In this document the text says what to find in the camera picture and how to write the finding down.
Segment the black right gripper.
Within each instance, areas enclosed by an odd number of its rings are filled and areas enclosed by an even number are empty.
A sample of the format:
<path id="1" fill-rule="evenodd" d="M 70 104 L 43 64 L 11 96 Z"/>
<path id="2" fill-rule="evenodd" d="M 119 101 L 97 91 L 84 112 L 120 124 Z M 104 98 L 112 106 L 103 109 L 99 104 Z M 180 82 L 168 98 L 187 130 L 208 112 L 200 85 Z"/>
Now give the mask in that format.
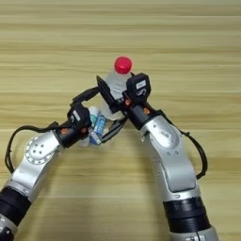
<path id="1" fill-rule="evenodd" d="M 122 111 L 125 117 L 140 130 L 148 121 L 160 116 L 160 111 L 153 109 L 146 98 L 136 97 L 127 91 L 124 91 L 122 98 L 115 99 L 110 92 L 107 83 L 99 75 L 96 76 L 98 90 L 107 103 L 110 111 L 116 113 Z"/>

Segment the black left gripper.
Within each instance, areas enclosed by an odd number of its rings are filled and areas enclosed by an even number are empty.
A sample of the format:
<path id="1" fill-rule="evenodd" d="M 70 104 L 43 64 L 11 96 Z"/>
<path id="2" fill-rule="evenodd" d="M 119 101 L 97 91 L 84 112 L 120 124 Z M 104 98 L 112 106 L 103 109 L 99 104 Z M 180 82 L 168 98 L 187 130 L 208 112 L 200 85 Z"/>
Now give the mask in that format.
<path id="1" fill-rule="evenodd" d="M 99 93 L 99 88 L 89 88 L 84 92 L 80 93 L 76 97 L 72 99 L 71 106 L 75 104 L 81 104 L 82 102 L 86 102 L 92 99 Z M 111 125 L 109 131 L 102 136 L 102 142 L 106 143 L 112 137 L 114 137 L 126 123 L 127 119 L 115 120 Z M 65 121 L 61 125 L 59 125 L 56 129 L 56 138 L 59 141 L 60 145 L 63 148 L 70 148 L 73 144 L 78 142 L 81 139 L 85 139 L 88 137 L 88 128 L 86 126 L 82 126 L 80 128 L 76 127 L 74 124 L 69 121 Z"/>

